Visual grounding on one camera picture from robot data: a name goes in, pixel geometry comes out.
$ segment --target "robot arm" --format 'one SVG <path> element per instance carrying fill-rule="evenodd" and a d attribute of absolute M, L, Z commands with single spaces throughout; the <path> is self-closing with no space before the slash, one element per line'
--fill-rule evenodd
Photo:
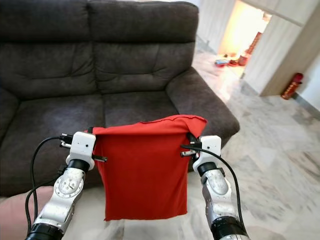
<path fill-rule="evenodd" d="M 34 221 L 27 240 L 60 240 L 63 237 L 81 197 L 86 173 L 94 168 L 95 141 L 95 135 L 78 131 L 71 144 L 62 143 L 63 147 L 70 148 L 67 169 L 55 181 L 52 197 Z"/>
<path fill-rule="evenodd" d="M 250 240 L 232 204 L 231 184 L 225 178 L 223 169 L 217 168 L 218 159 L 208 153 L 210 151 L 217 156 L 221 155 L 221 138 L 203 136 L 197 140 L 189 135 L 189 139 L 190 146 L 182 147 L 191 151 L 182 152 L 181 155 L 192 156 L 193 170 L 201 177 L 205 215 L 214 240 Z"/>
<path fill-rule="evenodd" d="M 190 145 L 183 147 L 190 151 L 182 152 L 181 156 L 192 156 L 193 169 L 201 177 L 205 215 L 214 240 L 250 240 L 241 224 L 241 215 L 237 216 L 231 202 L 231 185 L 222 168 L 217 168 L 218 159 L 210 154 L 220 156 L 221 139 L 218 136 L 203 136 L 199 140 L 191 135 L 189 137 Z M 68 167 L 56 180 L 53 195 L 34 221 L 26 240 L 61 240 L 72 219 L 86 173 L 95 165 L 92 153 L 96 137 L 90 133 L 76 132 L 71 138 L 71 144 L 61 144 L 70 148 L 66 158 Z M 104 157 L 94 158 L 106 161 Z"/>

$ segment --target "sofa seat cushion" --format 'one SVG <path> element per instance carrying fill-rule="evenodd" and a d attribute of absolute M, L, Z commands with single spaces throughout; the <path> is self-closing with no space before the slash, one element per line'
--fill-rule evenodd
<path fill-rule="evenodd" d="M 179 114 L 164 91 L 103 95 L 105 127 L 153 121 Z"/>
<path fill-rule="evenodd" d="M 32 188 L 30 162 L 44 138 L 103 125 L 103 101 L 98 94 L 23 101 L 0 148 L 0 195 L 16 195 Z M 54 178 L 65 163 L 69 149 L 59 145 L 58 140 L 52 140 L 39 151 L 34 163 L 36 184 Z M 97 170 L 88 173 L 86 186 L 100 182 Z"/>

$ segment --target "cable connector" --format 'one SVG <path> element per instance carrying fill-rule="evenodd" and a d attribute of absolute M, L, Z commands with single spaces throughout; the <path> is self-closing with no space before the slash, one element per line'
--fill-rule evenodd
<path fill-rule="evenodd" d="M 60 147 L 61 148 L 71 148 L 72 139 L 74 138 L 73 135 L 62 133 L 59 139 L 61 140 Z"/>
<path fill-rule="evenodd" d="M 97 155 L 93 155 L 93 154 L 92 154 L 92 158 L 95 161 L 103 162 L 103 163 L 105 163 L 108 160 L 106 156 L 97 156 Z"/>
<path fill-rule="evenodd" d="M 202 148 L 202 142 L 199 141 L 192 133 L 188 132 L 186 137 L 189 139 L 190 144 L 188 145 L 191 148 Z M 180 152 L 181 157 L 192 157 L 192 161 L 195 162 L 200 157 L 200 152 L 195 150 L 182 151 Z"/>

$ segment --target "red fire extinguisher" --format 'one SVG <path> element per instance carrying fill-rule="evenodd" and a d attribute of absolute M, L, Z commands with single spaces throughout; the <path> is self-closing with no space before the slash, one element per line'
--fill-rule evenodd
<path fill-rule="evenodd" d="M 294 74 L 290 85 L 285 89 L 281 97 L 285 100 L 288 100 L 291 98 L 291 96 L 296 92 L 297 88 L 299 87 L 300 84 L 302 84 L 302 79 L 304 75 L 302 73 L 296 73 Z"/>

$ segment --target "sofa cushion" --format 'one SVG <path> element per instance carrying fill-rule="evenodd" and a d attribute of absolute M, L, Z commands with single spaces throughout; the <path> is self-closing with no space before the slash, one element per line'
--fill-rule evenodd
<path fill-rule="evenodd" d="M 103 94 L 164 91 L 187 70 L 194 55 L 189 43 L 96 43 L 97 85 Z"/>
<path fill-rule="evenodd" d="M 179 114 L 164 91 L 105 94 L 103 103 L 106 128 Z"/>
<path fill-rule="evenodd" d="M 202 134 L 219 136 L 222 145 L 240 130 L 235 116 L 195 69 L 190 68 L 172 79 L 166 86 L 166 93 L 180 114 L 194 114 L 207 119 Z"/>
<path fill-rule="evenodd" d="M 100 95 L 70 96 L 23 101 L 0 148 L 0 195 L 31 189 L 30 162 L 37 145 L 47 137 L 74 134 L 90 126 L 103 126 Z M 54 178 L 69 149 L 52 140 L 41 148 L 34 164 L 38 184 Z M 86 186 L 100 183 L 98 171 L 88 173 Z"/>
<path fill-rule="evenodd" d="M 109 43 L 188 43 L 196 40 L 198 8 L 188 2 L 88 2 L 93 40 Z"/>
<path fill-rule="evenodd" d="M 2 43 L 0 79 L 21 99 L 96 91 L 90 43 Z"/>
<path fill-rule="evenodd" d="M 1 0 L 0 42 L 82 42 L 87 0 Z"/>
<path fill-rule="evenodd" d="M 19 106 L 19 100 L 0 87 L 0 144 Z"/>

